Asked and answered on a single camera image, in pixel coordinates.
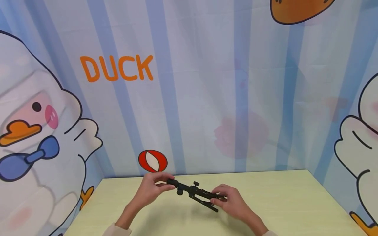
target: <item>blue striped backdrop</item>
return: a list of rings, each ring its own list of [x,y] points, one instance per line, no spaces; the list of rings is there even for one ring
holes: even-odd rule
[[[335,1],[325,13],[289,26],[272,19],[269,1],[13,0],[0,1],[0,29],[24,40],[99,124],[91,185],[143,175],[138,155],[150,149],[174,174],[307,168],[369,222],[333,146],[378,72],[378,7]],[[89,83],[80,63],[103,56],[112,76],[109,56],[136,55],[153,56],[153,81],[144,72],[110,82],[100,69]],[[138,74],[136,62],[124,68]],[[328,98],[348,101],[337,119]]]

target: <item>mini tripod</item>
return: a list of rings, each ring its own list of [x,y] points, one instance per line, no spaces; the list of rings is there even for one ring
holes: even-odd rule
[[[210,193],[208,191],[205,191],[203,189],[199,189],[197,186],[200,185],[200,183],[198,182],[193,182],[194,186],[187,186],[185,184],[182,184],[180,182],[178,182],[177,180],[175,179],[168,179],[167,180],[167,184],[172,184],[174,185],[176,188],[177,188],[177,195],[183,195],[184,191],[185,192],[188,192],[189,194],[189,197],[191,199],[194,199],[195,201],[199,202],[200,204],[212,209],[213,211],[215,212],[218,212],[218,209],[216,209],[215,207],[213,207],[214,204],[212,204],[211,202],[206,202],[206,201],[202,201],[201,199],[195,197],[195,195],[198,195],[198,196],[201,196],[201,197],[204,197],[206,199],[212,199],[212,198],[217,198],[217,199],[225,199],[223,196],[219,196],[217,194],[214,194],[214,193]]]

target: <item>table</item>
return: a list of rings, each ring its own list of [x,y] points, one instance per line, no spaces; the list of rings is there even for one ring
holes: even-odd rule
[[[279,236],[366,235],[307,170],[175,176],[179,182],[211,191],[225,183]],[[132,199],[141,177],[103,179],[64,236],[101,236]],[[131,224],[132,236],[247,236],[241,222],[176,191],[162,194]]]

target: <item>orange beak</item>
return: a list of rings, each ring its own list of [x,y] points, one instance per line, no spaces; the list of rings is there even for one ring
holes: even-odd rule
[[[6,147],[34,136],[42,131],[42,126],[29,125],[24,120],[14,120],[6,126],[7,133],[0,136],[0,147]]]
[[[285,25],[298,24],[325,11],[335,0],[270,0],[275,21]]]

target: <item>blue bow tie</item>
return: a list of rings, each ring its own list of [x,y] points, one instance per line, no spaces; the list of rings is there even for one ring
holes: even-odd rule
[[[54,136],[47,136],[31,153],[12,153],[0,159],[0,179],[13,182],[26,175],[33,164],[40,159],[52,159],[59,154],[59,143]]]

